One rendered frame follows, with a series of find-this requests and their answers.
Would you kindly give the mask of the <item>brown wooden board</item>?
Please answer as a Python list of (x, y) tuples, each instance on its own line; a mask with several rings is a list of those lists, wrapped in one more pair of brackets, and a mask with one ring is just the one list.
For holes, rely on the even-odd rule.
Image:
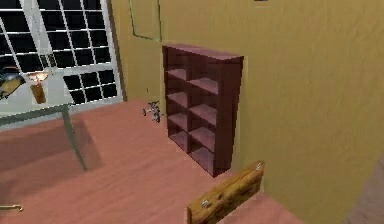
[(186, 224), (217, 224), (260, 191), (265, 162), (258, 161), (231, 176), (186, 207)]

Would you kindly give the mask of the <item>small grey metal object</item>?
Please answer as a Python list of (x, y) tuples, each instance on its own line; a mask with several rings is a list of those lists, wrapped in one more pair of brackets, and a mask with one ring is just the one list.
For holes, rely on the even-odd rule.
[(146, 116), (147, 114), (151, 113), (152, 119), (159, 123), (163, 114), (161, 113), (160, 107), (158, 106), (158, 101), (149, 102), (148, 105), (149, 108), (143, 110), (143, 115)]

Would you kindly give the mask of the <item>green framed wall picture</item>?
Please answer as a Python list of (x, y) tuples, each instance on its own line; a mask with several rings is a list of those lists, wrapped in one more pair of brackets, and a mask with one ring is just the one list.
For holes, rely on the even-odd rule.
[(129, 0), (132, 33), (135, 37), (162, 41), (160, 0)]

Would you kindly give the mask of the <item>dark red wooden bookshelf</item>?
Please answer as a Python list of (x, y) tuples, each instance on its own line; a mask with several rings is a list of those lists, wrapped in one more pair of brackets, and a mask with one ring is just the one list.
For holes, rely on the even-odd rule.
[(168, 137), (216, 177), (232, 163), (244, 58), (187, 44), (162, 53)]

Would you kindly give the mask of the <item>white framed grid window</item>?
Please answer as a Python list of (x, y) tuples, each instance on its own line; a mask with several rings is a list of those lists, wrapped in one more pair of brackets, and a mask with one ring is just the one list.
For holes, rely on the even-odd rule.
[(77, 105), (123, 100), (109, 0), (0, 0), (0, 70), (49, 72)]

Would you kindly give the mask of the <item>brown candle holder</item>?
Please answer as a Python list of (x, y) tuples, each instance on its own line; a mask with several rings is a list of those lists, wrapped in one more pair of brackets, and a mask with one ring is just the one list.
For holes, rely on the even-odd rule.
[(35, 72), (28, 75), (28, 78), (33, 81), (30, 89), (36, 100), (37, 104), (42, 104), (46, 102), (45, 93), (43, 89), (42, 82), (48, 77), (47, 72)]

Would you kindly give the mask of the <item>black and yellow kettle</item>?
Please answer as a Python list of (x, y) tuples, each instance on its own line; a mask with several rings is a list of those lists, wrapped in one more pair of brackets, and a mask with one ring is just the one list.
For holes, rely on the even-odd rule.
[(0, 70), (0, 100), (7, 99), (16, 89), (25, 84), (17, 67), (7, 66)]

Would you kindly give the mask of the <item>grey green glass table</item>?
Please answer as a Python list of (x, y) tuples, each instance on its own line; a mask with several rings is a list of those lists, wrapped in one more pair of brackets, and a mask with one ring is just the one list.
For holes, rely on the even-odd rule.
[(63, 76), (58, 72), (35, 72), (25, 75), (25, 80), (10, 95), (0, 99), (0, 127), (60, 113), (72, 149), (86, 171), (69, 114), (73, 99)]

